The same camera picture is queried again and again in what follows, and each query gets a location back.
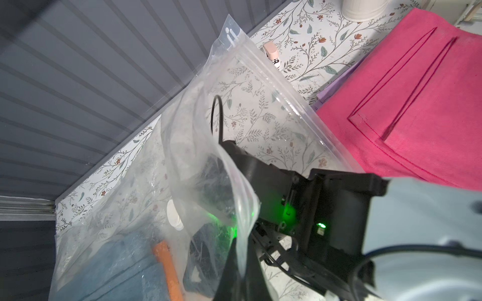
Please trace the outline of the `clear plastic vacuum bag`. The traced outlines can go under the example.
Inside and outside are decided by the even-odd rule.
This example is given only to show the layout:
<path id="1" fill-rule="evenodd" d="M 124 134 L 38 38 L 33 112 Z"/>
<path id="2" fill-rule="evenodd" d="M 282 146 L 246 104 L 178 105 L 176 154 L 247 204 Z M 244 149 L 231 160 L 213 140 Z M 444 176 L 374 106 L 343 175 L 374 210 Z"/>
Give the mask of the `clear plastic vacuum bag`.
<path id="1" fill-rule="evenodd" d="M 358 169 L 302 96 L 227 17 L 206 64 L 165 108 L 126 175 L 57 237 L 50 300 L 106 243 L 131 233 L 146 238 L 152 250 L 167 242 L 184 300 L 213 300 L 183 285 L 192 237 L 210 220 L 190 196 L 190 179 L 210 156 L 221 157 L 227 140 L 266 164 L 304 177 L 321 160 L 329 170 Z M 168 222 L 170 199 L 182 231 Z"/>

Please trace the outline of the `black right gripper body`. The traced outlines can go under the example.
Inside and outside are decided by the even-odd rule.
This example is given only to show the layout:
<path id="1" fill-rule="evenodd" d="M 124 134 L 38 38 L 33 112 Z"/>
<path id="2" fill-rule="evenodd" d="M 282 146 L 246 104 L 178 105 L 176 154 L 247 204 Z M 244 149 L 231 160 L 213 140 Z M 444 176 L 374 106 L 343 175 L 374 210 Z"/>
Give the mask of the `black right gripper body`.
<path id="1" fill-rule="evenodd" d="M 190 179 L 190 196 L 210 220 L 192 237 L 183 285 L 203 297 L 215 297 L 234 238 L 238 270 L 246 283 L 249 241 L 260 264 L 270 262 L 279 241 L 296 228 L 294 197 L 300 175 L 262 162 L 232 140 L 222 147 L 221 157 L 210 156 Z"/>

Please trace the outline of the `blue jeans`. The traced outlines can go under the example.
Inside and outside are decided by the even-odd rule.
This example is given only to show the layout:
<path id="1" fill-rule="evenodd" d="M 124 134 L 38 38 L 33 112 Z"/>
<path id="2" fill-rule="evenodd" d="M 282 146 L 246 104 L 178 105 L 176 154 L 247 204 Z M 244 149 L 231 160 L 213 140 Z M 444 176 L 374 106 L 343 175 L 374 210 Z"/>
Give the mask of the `blue jeans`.
<path id="1" fill-rule="evenodd" d="M 169 300 L 163 264 L 139 233 L 106 243 L 56 300 Z"/>

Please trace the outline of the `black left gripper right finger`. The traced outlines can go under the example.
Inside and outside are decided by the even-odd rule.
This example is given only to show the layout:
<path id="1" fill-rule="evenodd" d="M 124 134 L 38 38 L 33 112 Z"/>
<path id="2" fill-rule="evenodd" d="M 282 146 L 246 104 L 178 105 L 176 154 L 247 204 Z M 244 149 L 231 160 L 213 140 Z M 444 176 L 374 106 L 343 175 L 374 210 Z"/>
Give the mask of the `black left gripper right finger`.
<path id="1" fill-rule="evenodd" d="M 272 301 L 264 272 L 262 271 L 252 240 L 249 241 L 247 249 L 246 300 Z"/>

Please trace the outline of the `purple trousers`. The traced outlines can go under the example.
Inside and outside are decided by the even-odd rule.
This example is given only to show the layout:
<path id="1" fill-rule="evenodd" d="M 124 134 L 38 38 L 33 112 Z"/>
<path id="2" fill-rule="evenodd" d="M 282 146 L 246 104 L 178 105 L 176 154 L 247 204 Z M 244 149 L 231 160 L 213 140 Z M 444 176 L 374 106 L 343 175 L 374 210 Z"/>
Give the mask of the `purple trousers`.
<path id="1" fill-rule="evenodd" d="M 339 77 L 328 84 L 316 95 L 316 101 L 311 105 L 314 111 L 319 110 L 332 96 L 341 88 L 341 86 L 349 79 L 356 69 L 364 62 L 366 55 L 357 63 L 344 71 Z"/>

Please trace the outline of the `pink trousers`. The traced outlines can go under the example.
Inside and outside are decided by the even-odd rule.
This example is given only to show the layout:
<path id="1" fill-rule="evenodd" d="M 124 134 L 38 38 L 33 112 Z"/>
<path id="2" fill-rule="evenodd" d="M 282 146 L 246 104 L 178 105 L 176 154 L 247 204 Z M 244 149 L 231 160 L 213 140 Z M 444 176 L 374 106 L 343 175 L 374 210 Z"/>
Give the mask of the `pink trousers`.
<path id="1" fill-rule="evenodd" d="M 362 169 L 481 189 L 481 36 L 411 10 L 317 111 Z"/>

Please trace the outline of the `orange garment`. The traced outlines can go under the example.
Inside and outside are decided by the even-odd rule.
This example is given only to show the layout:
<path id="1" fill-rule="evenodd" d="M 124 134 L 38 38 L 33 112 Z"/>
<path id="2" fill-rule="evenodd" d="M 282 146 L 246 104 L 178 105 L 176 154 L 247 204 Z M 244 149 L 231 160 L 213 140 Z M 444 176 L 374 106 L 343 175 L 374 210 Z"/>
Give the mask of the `orange garment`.
<path id="1" fill-rule="evenodd" d="M 169 299 L 171 301 L 183 301 L 183 292 L 174 267 L 173 259 L 167 242 L 162 241 L 153 247 L 156 260 L 163 265 Z"/>

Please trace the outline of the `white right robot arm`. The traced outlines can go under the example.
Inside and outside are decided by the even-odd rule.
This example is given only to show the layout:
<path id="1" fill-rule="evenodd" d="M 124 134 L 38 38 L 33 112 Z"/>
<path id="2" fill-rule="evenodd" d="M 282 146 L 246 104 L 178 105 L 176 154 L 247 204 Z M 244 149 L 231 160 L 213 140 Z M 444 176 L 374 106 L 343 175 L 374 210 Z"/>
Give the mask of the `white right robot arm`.
<path id="1" fill-rule="evenodd" d="M 261 264 L 338 300 L 481 299 L 481 193 L 376 174 L 313 169 L 308 177 L 222 147 L 261 201 L 249 236 L 247 278 L 235 252 L 221 271 L 194 235 L 183 276 L 188 292 L 213 300 L 269 300 Z"/>

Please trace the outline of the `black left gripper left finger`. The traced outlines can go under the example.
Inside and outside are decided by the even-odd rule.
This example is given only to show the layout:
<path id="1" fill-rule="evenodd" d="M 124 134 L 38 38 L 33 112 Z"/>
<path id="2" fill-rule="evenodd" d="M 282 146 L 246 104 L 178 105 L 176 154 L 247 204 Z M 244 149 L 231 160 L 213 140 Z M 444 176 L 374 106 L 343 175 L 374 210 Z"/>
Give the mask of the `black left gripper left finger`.
<path id="1" fill-rule="evenodd" d="M 234 238 L 213 301 L 247 300 L 246 283 L 238 270 L 236 246 L 237 239 Z"/>

